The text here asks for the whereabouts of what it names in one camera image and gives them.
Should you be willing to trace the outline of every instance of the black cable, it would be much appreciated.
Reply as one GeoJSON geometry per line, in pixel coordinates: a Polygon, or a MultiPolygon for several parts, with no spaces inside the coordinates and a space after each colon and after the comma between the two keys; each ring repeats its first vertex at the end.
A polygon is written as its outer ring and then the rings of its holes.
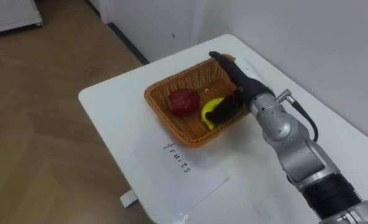
{"type": "Polygon", "coordinates": [[[297,101],[294,101],[291,105],[301,115],[303,115],[303,117],[305,119],[307,119],[307,121],[309,122],[309,124],[313,127],[313,130],[314,130],[314,142],[316,142],[318,140],[319,133],[318,133],[318,128],[316,127],[316,124],[314,123],[314,121],[311,119],[311,117],[308,115],[308,113],[303,109],[303,107],[297,101]]]}

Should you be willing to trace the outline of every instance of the yellow banana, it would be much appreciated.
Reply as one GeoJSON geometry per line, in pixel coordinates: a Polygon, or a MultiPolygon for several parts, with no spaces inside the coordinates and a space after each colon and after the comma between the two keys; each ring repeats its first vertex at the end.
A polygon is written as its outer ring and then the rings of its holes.
{"type": "Polygon", "coordinates": [[[208,103],[206,103],[206,105],[204,105],[204,107],[202,108],[202,111],[201,111],[201,115],[202,115],[202,121],[207,125],[207,127],[210,129],[210,130],[213,130],[215,128],[215,125],[209,121],[207,118],[206,118],[206,113],[207,112],[211,112],[214,110],[214,108],[219,104],[221,103],[221,101],[224,99],[224,97],[222,98],[216,98],[214,100],[211,100],[209,101],[208,103]]]}

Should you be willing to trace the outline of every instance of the red apple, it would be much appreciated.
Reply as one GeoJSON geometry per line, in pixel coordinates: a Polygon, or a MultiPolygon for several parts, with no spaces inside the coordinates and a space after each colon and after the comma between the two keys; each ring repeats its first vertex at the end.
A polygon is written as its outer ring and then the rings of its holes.
{"type": "Polygon", "coordinates": [[[169,95],[169,108],[172,114],[188,117],[200,107],[200,97],[194,90],[179,89],[169,95]]]}

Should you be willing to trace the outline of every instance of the wicker basket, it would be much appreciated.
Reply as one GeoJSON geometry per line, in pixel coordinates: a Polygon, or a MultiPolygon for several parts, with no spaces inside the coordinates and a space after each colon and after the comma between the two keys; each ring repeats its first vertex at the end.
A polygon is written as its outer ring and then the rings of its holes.
{"type": "MultiPolygon", "coordinates": [[[[230,55],[224,56],[235,60],[230,55]]],[[[178,74],[165,78],[145,90],[145,99],[152,110],[161,119],[171,134],[185,146],[203,146],[213,138],[216,138],[223,130],[248,114],[248,110],[244,108],[230,121],[210,131],[201,120],[200,110],[188,118],[180,118],[170,112],[168,107],[169,94],[181,88],[198,92],[201,98],[201,108],[203,108],[210,100],[232,94],[236,87],[221,66],[211,58],[178,74]]]]}

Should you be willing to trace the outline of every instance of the white paper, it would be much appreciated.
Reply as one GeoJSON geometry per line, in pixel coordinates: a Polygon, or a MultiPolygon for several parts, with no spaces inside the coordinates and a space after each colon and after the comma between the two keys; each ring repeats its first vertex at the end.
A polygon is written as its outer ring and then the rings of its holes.
{"type": "Polygon", "coordinates": [[[133,152],[174,215],[186,214],[227,180],[205,152],[180,146],[163,129],[139,139],[133,152]]]}

